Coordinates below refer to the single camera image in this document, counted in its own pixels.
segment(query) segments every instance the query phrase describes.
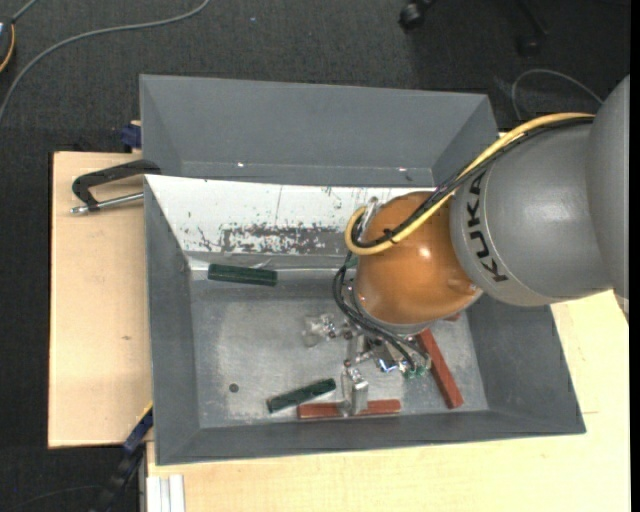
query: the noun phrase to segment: dark carpet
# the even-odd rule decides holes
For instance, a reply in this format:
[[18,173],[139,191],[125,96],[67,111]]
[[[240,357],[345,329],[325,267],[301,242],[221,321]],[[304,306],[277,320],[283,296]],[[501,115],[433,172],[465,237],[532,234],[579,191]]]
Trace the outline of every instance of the dark carpet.
[[[24,1],[0,0],[0,15]],[[0,101],[25,64],[57,41],[198,3],[41,0],[18,23]],[[68,46],[24,79],[0,126],[0,512],[86,510],[118,461],[115,448],[46,450],[48,155],[124,151],[118,134],[139,117],[139,74],[483,92],[499,126],[509,128],[517,124],[511,84],[525,70],[566,73],[601,97],[630,72],[630,0],[539,0],[550,34],[528,59],[515,51],[521,16],[513,1],[441,0],[410,34],[397,24],[403,6],[214,0],[183,23]],[[522,81],[518,105],[526,116],[597,108],[579,88],[546,75]],[[135,495],[129,491],[120,510],[136,510]]]

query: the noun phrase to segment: wooden block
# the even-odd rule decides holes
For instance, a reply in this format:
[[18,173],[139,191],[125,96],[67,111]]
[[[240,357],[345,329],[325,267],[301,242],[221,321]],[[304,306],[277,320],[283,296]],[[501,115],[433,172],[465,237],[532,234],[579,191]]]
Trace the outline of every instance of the wooden block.
[[431,356],[431,373],[447,407],[460,407],[464,399],[430,329],[425,329],[418,335],[418,343]]
[[[321,402],[311,404],[301,404],[298,406],[298,419],[322,419],[341,418],[339,409],[340,402]],[[356,416],[379,416],[387,414],[398,414],[402,409],[400,400],[371,400],[364,411],[360,411]]]

